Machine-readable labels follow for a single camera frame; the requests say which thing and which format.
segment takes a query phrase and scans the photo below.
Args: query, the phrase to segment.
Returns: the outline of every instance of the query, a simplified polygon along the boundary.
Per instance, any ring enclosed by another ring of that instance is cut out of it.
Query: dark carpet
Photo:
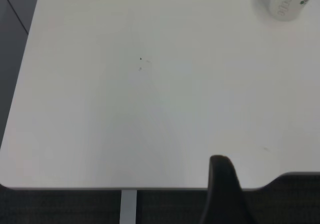
[[[137,224],[196,224],[206,191],[148,190],[137,194]],[[258,223],[320,223],[320,176],[287,175],[245,192]],[[0,188],[0,223],[119,223],[120,191]]]

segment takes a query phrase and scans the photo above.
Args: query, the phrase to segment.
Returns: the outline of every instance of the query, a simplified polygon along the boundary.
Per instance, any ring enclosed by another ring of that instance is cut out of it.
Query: white table
[[[320,0],[38,0],[0,151],[12,188],[243,188],[320,170]]]

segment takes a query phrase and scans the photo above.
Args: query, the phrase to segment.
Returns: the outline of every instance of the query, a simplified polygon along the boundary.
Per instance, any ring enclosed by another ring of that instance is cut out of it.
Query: table top
[[[0,151],[12,188],[243,188],[320,170],[320,0],[38,0]]]

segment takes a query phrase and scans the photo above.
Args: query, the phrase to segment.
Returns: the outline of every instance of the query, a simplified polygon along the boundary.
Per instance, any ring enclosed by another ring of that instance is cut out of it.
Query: table leg
[[[121,191],[120,224],[136,224],[136,190]]]

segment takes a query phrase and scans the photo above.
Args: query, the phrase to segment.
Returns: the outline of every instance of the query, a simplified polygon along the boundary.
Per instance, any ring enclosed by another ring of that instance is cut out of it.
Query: white surface
[[[244,188],[319,171],[320,0],[267,5],[38,0],[0,183],[206,188],[214,154]]]

